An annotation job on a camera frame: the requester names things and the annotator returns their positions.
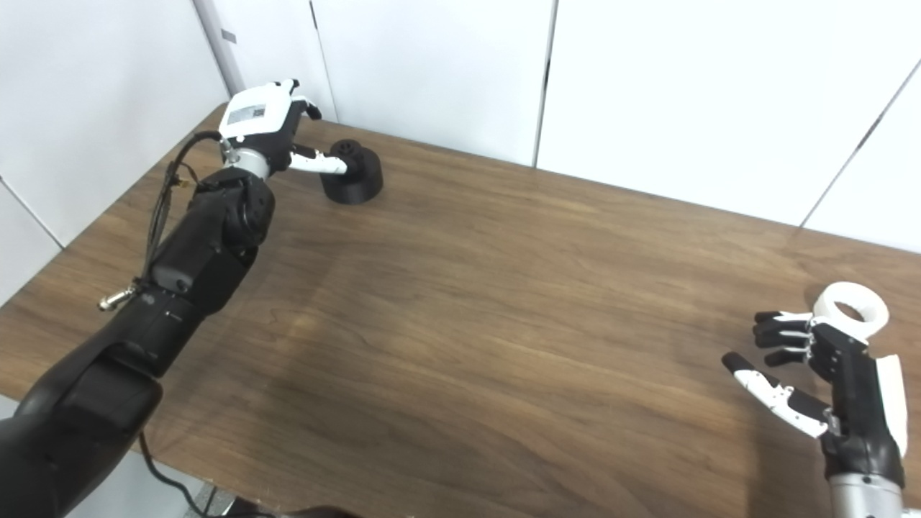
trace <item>label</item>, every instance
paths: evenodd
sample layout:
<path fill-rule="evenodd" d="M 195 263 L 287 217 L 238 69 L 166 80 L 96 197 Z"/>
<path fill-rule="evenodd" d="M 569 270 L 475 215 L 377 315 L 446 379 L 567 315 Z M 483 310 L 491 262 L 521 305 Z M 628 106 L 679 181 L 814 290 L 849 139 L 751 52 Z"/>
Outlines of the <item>label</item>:
<path fill-rule="evenodd" d="M 227 123 L 242 123 L 243 121 L 249 121 L 252 119 L 259 119 L 265 116 L 265 105 L 256 104 L 254 106 L 247 106 L 246 108 L 240 108 L 234 110 L 227 114 Z"/>

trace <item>white ring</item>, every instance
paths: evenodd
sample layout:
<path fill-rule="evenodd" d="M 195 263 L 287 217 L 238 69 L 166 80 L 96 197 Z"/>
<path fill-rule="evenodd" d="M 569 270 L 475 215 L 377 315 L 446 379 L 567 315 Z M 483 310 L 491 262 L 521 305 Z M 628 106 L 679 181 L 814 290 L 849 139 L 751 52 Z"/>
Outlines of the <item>white ring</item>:
<path fill-rule="evenodd" d="M 838 309 L 837 302 L 854 308 L 863 322 L 854 320 Z M 812 309 L 815 316 L 825 317 L 829 324 L 841 331 L 867 341 L 889 322 L 889 308 L 882 297 L 872 289 L 853 282 L 830 284 L 815 301 Z"/>

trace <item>black cable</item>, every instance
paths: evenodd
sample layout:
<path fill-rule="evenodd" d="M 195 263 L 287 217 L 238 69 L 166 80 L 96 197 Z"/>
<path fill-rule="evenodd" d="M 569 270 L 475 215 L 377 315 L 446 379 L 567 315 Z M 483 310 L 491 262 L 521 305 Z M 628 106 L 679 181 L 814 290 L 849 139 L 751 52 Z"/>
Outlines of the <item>black cable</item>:
<path fill-rule="evenodd" d="M 208 501 L 204 504 L 203 513 L 208 514 L 211 511 L 211 502 L 215 501 L 215 495 L 217 494 L 217 486 L 211 487 L 211 494 L 208 495 Z"/>
<path fill-rule="evenodd" d="M 192 512 L 197 514 L 200 518 L 278 518 L 274 514 L 268 512 L 229 512 L 227 514 L 215 514 L 210 515 L 205 511 L 202 511 L 195 504 L 195 499 L 192 497 L 192 493 L 189 492 L 189 489 L 186 488 L 181 482 L 173 480 L 172 478 L 167 477 L 160 473 L 157 467 L 154 465 L 154 458 L 150 455 L 150 448 L 147 446 L 147 437 L 143 432 L 137 437 L 138 442 L 141 444 L 141 454 L 144 456 L 144 462 L 147 464 L 147 469 L 150 471 L 150 474 L 154 476 L 160 482 L 163 482 L 167 486 L 172 486 L 175 489 L 178 489 L 182 493 L 182 497 L 185 498 L 186 503 L 189 504 L 189 508 L 192 509 Z"/>
<path fill-rule="evenodd" d="M 163 186 L 160 187 L 160 193 L 157 196 L 157 202 L 154 204 L 154 211 L 150 218 L 150 228 L 147 232 L 147 251 L 144 259 L 144 268 L 141 270 L 140 282 L 146 283 L 150 280 L 150 268 L 154 261 L 154 253 L 157 251 L 157 246 L 160 244 L 160 238 L 163 235 L 163 229 L 167 224 L 167 216 L 169 215 L 169 203 L 171 200 L 172 188 L 174 185 L 179 183 L 179 174 L 177 173 L 180 165 L 185 166 L 189 170 L 190 175 L 195 180 L 195 183 L 198 183 L 198 175 L 195 174 L 195 171 L 186 164 L 185 156 L 189 151 L 199 142 L 205 140 L 215 140 L 217 142 L 221 141 L 221 134 L 217 131 L 202 131 L 192 135 L 192 138 L 186 141 L 185 144 L 180 148 L 179 153 L 176 154 L 176 158 L 167 165 L 166 174 L 163 178 Z"/>

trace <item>wooden table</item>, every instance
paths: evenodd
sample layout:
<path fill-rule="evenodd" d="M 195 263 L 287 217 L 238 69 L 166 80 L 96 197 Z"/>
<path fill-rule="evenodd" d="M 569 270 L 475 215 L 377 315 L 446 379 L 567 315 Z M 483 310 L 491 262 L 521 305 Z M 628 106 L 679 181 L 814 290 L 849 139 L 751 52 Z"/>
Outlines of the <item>wooden table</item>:
<path fill-rule="evenodd" d="M 829 515 L 818 445 L 719 359 L 761 364 L 752 314 L 842 279 L 890 304 L 874 349 L 903 355 L 921 443 L 917 255 L 337 124 L 298 140 L 344 137 L 380 154 L 384 191 L 339 206 L 315 176 L 272 178 L 256 266 L 163 380 L 163 462 L 367 518 Z M 189 161 L 219 166 L 208 146 Z M 164 166 L 0 311 L 0 393 L 110 317 L 96 301 L 140 268 Z M 801 366 L 777 374 L 827 397 Z M 921 453 L 906 470 L 921 505 Z"/>

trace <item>white wall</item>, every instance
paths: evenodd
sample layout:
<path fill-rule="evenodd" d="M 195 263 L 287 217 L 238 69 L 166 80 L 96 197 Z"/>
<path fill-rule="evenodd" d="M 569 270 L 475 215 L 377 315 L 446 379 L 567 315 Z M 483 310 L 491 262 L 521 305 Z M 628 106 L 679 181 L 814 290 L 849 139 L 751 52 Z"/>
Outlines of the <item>white wall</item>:
<path fill-rule="evenodd" d="M 191 0 L 0 0 L 0 175 L 63 244 L 225 100 Z"/>
<path fill-rule="evenodd" d="M 313 5 L 341 123 L 531 165 L 552 0 Z"/>
<path fill-rule="evenodd" d="M 0 419 L 16 411 L 17 402 L 0 395 Z M 204 482 L 171 467 L 157 463 L 167 477 L 185 484 L 192 495 L 202 489 Z M 144 464 L 144 457 L 129 452 L 115 471 L 83 500 L 67 518 L 181 518 L 188 506 L 176 489 L 158 482 Z"/>
<path fill-rule="evenodd" d="M 921 73 L 915 73 L 806 228 L 921 253 L 919 200 Z"/>
<path fill-rule="evenodd" d="M 61 251 L 0 182 L 0 306 Z"/>
<path fill-rule="evenodd" d="M 560 0 L 537 165 L 799 225 L 918 20 L 916 0 Z"/>
<path fill-rule="evenodd" d="M 308 0 L 194 1 L 232 93 L 293 77 L 323 119 L 338 120 Z"/>

